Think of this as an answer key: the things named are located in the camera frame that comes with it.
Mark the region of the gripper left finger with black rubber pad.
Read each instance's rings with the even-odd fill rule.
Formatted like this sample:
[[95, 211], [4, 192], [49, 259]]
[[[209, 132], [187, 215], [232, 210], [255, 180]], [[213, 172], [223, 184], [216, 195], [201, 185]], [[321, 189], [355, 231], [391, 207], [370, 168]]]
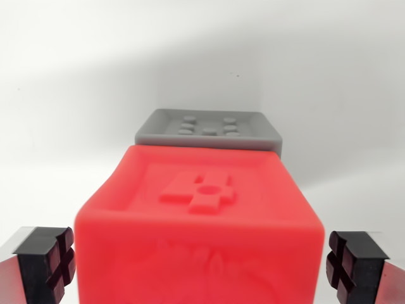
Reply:
[[1, 246], [1, 303], [59, 303], [75, 275], [70, 227], [21, 227]]

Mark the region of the gripper right finger with black rubber pad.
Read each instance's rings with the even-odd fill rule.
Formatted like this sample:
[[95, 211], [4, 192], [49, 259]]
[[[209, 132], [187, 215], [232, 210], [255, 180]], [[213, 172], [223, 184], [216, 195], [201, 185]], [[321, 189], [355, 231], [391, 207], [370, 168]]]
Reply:
[[340, 303], [404, 303], [404, 244], [381, 232], [332, 231], [326, 274]]

